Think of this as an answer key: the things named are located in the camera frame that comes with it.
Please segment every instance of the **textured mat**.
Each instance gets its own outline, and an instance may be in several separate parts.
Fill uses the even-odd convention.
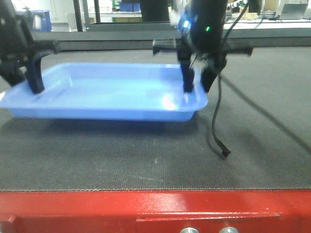
[[[224,71],[296,141],[226,84],[216,125],[232,151],[226,160],[207,145],[216,85],[209,106],[186,123],[17,119],[0,110],[0,190],[311,188],[310,53],[311,48],[256,49],[251,58],[229,56]],[[46,57],[43,67],[70,61],[176,58],[152,57],[150,51],[64,53]],[[6,88],[1,80],[0,91]]]

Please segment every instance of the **silver button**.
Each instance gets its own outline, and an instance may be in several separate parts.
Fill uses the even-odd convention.
[[[234,227],[223,228],[219,233],[239,233],[239,231]]]
[[[199,231],[192,227],[187,227],[183,229],[180,233],[199,233]]]

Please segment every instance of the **black bracket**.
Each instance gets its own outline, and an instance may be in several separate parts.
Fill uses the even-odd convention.
[[[34,41],[27,19],[16,14],[10,0],[0,1],[0,35],[0,75],[11,86],[26,79],[33,93],[42,92],[41,59],[58,53],[59,43]]]
[[[191,68],[191,48],[181,39],[153,40],[153,55],[160,52],[177,52],[178,62],[183,76],[184,92],[193,90],[194,72]],[[245,44],[237,44],[230,39],[222,46],[221,51],[201,55],[201,60],[207,61],[207,67],[203,68],[201,74],[201,83],[206,92],[209,92],[217,75],[226,65],[227,54],[245,54],[251,55],[253,47]]]

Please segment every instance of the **red metal frame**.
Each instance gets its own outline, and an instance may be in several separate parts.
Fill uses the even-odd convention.
[[[1,192],[2,233],[311,232],[311,190]]]

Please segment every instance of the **blue container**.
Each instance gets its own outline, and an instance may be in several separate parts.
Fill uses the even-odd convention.
[[[184,94],[179,65],[68,63],[42,76],[42,93],[22,82],[0,94],[0,107],[16,117],[187,121],[207,105],[198,72]]]
[[[140,3],[120,2],[120,11],[126,11],[126,12],[140,11]]]
[[[18,15],[25,16],[27,18],[27,23],[29,28],[33,32],[51,32],[52,31],[52,23],[50,17],[49,10],[38,10],[38,11],[30,11],[31,16],[27,11],[17,11]],[[40,20],[40,28],[33,28],[34,20]]]

